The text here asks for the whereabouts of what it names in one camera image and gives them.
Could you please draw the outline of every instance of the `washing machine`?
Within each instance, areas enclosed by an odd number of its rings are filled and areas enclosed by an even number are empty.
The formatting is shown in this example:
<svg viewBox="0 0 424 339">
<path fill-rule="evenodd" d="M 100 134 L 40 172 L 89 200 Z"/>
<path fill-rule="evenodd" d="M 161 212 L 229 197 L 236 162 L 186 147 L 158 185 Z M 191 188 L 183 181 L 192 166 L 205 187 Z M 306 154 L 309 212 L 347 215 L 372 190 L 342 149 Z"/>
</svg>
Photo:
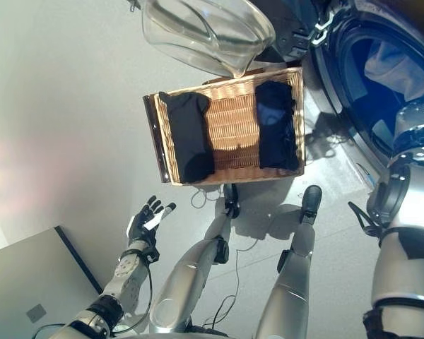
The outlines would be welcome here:
<svg viewBox="0 0 424 339">
<path fill-rule="evenodd" d="M 382 173 L 396 148 L 396 115 L 424 100 L 424 0 L 252 0 L 275 42 L 260 61 L 303 59 L 372 167 Z"/>
</svg>

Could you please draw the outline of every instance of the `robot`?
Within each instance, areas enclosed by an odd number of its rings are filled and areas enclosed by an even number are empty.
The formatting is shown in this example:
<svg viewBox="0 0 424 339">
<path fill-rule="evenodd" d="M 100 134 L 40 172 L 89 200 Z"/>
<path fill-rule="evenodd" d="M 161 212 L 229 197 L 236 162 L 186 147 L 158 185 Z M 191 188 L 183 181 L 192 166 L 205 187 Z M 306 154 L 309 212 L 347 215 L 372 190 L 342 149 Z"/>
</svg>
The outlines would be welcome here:
<svg viewBox="0 0 424 339">
<path fill-rule="evenodd" d="M 372 310 L 363 317 L 369 339 L 424 338 L 424 100 L 405 106 L 396 120 L 397 150 L 387 173 L 367 202 L 367 212 L 352 203 L 363 231 L 379 238 L 380 253 L 372 286 Z M 190 315 L 201 296 L 213 264 L 228 260 L 230 221 L 240 207 L 237 187 L 224 186 L 225 208 L 207 229 L 204 239 L 183 255 L 146 315 L 148 335 L 138 339 L 220 339 L 226 334 L 194 326 Z M 300 226 L 291 248 L 283 251 L 278 279 L 266 303 L 256 339 L 306 338 L 309 273 L 314 249 L 313 224 L 322 191 L 306 189 Z M 107 339 L 124 331 L 114 327 L 125 314 L 133 314 L 139 289 L 149 265 L 159 258 L 156 231 L 160 221 L 175 209 L 165 208 L 153 196 L 127 229 L 129 245 L 119 257 L 113 279 L 86 310 L 51 339 Z M 139 325 L 137 321 L 132 329 Z"/>
</svg>

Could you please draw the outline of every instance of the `folded clothing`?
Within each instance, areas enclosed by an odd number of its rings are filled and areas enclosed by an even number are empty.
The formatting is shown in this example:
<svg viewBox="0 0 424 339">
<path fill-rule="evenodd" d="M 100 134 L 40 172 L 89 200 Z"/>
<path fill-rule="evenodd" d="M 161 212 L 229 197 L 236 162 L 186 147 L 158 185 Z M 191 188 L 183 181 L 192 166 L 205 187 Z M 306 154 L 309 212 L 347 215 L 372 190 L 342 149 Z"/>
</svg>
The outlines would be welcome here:
<svg viewBox="0 0 424 339">
<path fill-rule="evenodd" d="M 296 155 L 293 125 L 292 88 L 285 83 L 266 81 L 256 87 L 259 124 L 259 167 L 295 171 Z"/>
<path fill-rule="evenodd" d="M 160 92 L 159 97 L 167 104 L 180 181 L 197 182 L 213 174 L 213 153 L 204 120 L 208 97 L 195 92 L 173 96 Z"/>
<path fill-rule="evenodd" d="M 365 64 L 365 76 L 402 93 L 405 101 L 424 95 L 424 70 L 398 47 L 373 42 Z"/>
</svg>

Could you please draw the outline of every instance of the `chrome latch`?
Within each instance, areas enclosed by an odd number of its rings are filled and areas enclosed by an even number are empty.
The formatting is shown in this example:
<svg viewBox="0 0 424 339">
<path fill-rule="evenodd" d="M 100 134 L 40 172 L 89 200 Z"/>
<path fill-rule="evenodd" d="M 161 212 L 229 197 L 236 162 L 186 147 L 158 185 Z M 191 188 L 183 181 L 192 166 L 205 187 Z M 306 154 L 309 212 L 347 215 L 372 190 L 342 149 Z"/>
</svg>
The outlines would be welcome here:
<svg viewBox="0 0 424 339">
<path fill-rule="evenodd" d="M 333 23 L 334 15 L 335 13 L 330 11 L 328 12 L 328 20 L 323 25 L 321 25 L 320 23 L 316 23 L 316 25 L 314 26 L 314 33 L 316 37 L 315 39 L 311 40 L 312 46 L 318 47 L 324 43 L 329 32 L 329 27 Z"/>
</svg>

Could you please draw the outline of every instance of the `wicker basket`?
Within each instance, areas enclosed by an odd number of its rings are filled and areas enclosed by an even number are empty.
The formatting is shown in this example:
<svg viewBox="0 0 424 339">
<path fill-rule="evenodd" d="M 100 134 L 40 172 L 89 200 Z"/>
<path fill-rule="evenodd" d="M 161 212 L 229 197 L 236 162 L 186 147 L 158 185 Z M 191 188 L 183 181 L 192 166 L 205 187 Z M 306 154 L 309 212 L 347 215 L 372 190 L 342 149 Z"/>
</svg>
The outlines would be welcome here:
<svg viewBox="0 0 424 339">
<path fill-rule="evenodd" d="M 293 99 L 295 100 L 293 122 L 297 157 L 300 163 L 295 172 L 284 169 L 259 168 L 259 125 L 257 123 L 254 89 L 267 80 L 287 83 L 293 89 Z M 210 107 L 206 112 L 206 125 L 209 142 L 213 149 L 215 174 L 195 184 L 253 182 L 303 174 L 305 166 L 305 125 L 303 80 L 300 67 L 185 88 L 168 94 L 176 95 L 185 92 L 198 92 L 208 96 L 211 100 Z M 155 94 L 153 99 L 170 181 L 174 185 L 182 185 L 179 180 L 175 145 L 172 140 L 166 104 L 159 98 L 158 94 Z"/>
</svg>

